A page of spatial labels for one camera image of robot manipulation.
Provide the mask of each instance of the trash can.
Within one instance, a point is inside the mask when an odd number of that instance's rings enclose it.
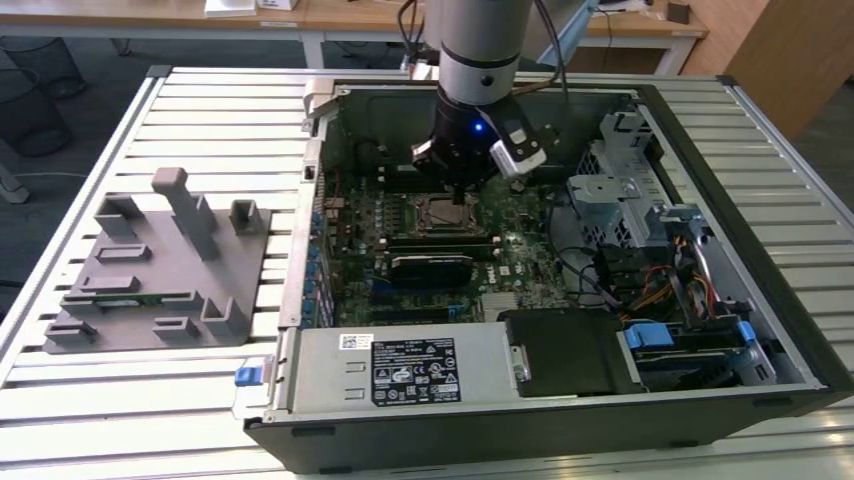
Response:
[[[50,98],[69,98],[85,88],[85,81],[61,38],[0,37],[0,50],[18,68],[31,70]]]
[[[31,70],[0,70],[0,138],[23,157],[53,153],[70,141],[65,121]]]

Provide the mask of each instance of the metal bracket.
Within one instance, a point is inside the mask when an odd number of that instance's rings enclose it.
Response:
[[[569,178],[575,199],[584,203],[616,203],[627,198],[640,198],[640,189],[629,177],[608,175],[575,175]]]
[[[302,107],[306,120],[314,120],[337,109],[334,79],[310,78],[305,83]]]
[[[668,235],[687,234],[688,231],[692,231],[692,223],[703,220],[703,214],[695,205],[673,205],[672,207],[655,205],[645,212],[644,220],[649,228],[649,239],[665,241]]]

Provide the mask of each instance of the aluminum slotted table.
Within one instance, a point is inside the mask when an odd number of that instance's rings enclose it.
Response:
[[[0,326],[0,469],[18,478],[293,478],[241,431],[233,372],[274,348],[301,158],[300,70],[174,68],[145,79]],[[324,71],[400,79],[396,72]],[[576,76],[655,84],[848,370],[854,368],[854,218],[737,87],[711,78]],[[106,192],[165,209],[150,175],[180,166],[212,208],[273,209],[252,342],[240,347],[47,355]],[[673,183],[685,201],[692,193]],[[764,422],[709,446],[513,460],[336,478],[849,478],[854,400]]]

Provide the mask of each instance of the white label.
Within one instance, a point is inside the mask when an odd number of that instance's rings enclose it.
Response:
[[[292,10],[297,3],[297,0],[257,0],[258,7],[277,10]]]
[[[429,390],[432,393],[446,393],[458,391],[457,385],[430,385]]]
[[[337,348],[340,350],[369,350],[373,342],[372,333],[345,333],[337,340]]]
[[[296,28],[296,22],[261,22],[261,27]]]

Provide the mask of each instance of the floor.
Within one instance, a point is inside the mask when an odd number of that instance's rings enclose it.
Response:
[[[86,79],[86,91],[58,102],[74,141],[53,155],[23,159],[0,143],[1,163],[14,173],[67,172],[85,175],[118,123],[142,81],[148,66],[169,64],[205,67],[305,66],[296,42],[134,40],[133,54],[118,57],[105,39],[66,39],[67,48]],[[328,68],[397,68],[402,50],[382,44],[324,45]],[[0,68],[10,62],[0,58]],[[854,208],[854,86],[845,86],[829,101],[819,118],[795,142],[803,156]],[[25,177],[30,200],[22,205],[0,201],[0,280],[23,281],[65,214],[82,178]],[[0,287],[0,318],[17,290]]]

